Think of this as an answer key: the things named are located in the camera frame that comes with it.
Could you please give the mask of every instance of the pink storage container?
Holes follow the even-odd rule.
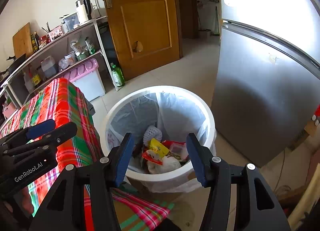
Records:
[[[90,59],[62,77],[66,78],[78,87],[88,101],[103,96],[106,91],[98,72],[99,64],[96,59]]]
[[[16,107],[14,106],[14,104],[11,102],[8,106],[6,106],[2,112],[2,114],[4,115],[4,117],[6,119],[8,119],[15,111],[16,111]]]

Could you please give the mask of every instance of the cutting board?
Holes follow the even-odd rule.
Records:
[[[30,35],[30,23],[27,23],[12,37],[13,50],[17,58],[23,54],[26,54],[26,58],[29,58],[34,53]]]

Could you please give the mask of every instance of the wooden door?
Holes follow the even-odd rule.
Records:
[[[182,38],[199,37],[197,0],[179,0]]]
[[[126,80],[179,59],[175,0],[111,1],[108,22]]]

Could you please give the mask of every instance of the plastic container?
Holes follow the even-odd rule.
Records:
[[[90,59],[63,75],[78,87],[88,101],[103,96],[106,91],[98,72],[99,64],[96,59]]]
[[[61,59],[59,62],[59,70],[65,70],[69,66],[69,60],[66,60],[65,58]]]
[[[66,27],[69,31],[73,30],[75,24],[79,24],[77,13],[70,14],[62,19],[63,23],[66,23]]]
[[[88,56],[89,56],[89,52],[82,53],[79,56],[77,56],[77,60],[81,61],[81,60],[87,58]]]
[[[27,73],[23,73],[24,85],[26,86],[29,94],[31,94],[35,90],[35,86],[33,85],[32,79]]]
[[[75,64],[77,62],[75,51],[68,53],[66,56],[64,56],[64,58],[68,60],[69,65]]]
[[[16,111],[16,107],[14,104],[11,102],[9,105],[7,105],[4,109],[2,114],[6,119],[8,119],[14,112]]]
[[[135,144],[143,138],[148,126],[162,131],[163,140],[185,142],[189,133],[195,133],[200,144],[216,155],[216,130],[208,105],[196,94],[178,87],[154,86],[138,90],[121,99],[104,119],[100,136],[101,148],[108,156],[119,146],[127,132]],[[126,172],[130,179],[141,182],[151,192],[190,192],[201,184],[192,175],[191,161],[171,172],[146,174],[139,159],[131,158]]]
[[[124,80],[121,69],[113,63],[111,63],[110,66],[111,66],[112,75],[113,75],[113,78],[115,79],[117,87],[123,87],[125,84],[125,80]]]
[[[39,77],[41,78],[42,81],[46,80],[46,76],[44,75],[44,72],[41,68],[41,65],[36,69],[36,72],[38,73]]]
[[[52,56],[48,56],[43,61],[41,61],[41,68],[47,79],[58,73],[56,62],[52,58]]]

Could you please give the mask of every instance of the refrigerator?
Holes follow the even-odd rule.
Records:
[[[313,0],[221,0],[221,18],[215,126],[262,167],[320,104],[318,7]]]

